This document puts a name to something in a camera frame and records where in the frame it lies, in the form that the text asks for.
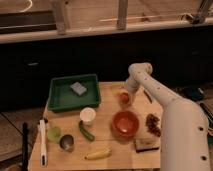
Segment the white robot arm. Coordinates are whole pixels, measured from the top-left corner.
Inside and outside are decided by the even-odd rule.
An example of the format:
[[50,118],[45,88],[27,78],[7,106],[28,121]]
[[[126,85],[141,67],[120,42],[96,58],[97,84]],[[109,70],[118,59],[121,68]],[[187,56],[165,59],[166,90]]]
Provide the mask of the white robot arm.
[[150,63],[133,63],[124,87],[134,95],[143,87],[162,106],[160,171],[211,171],[209,122],[201,107],[166,87],[151,74]]

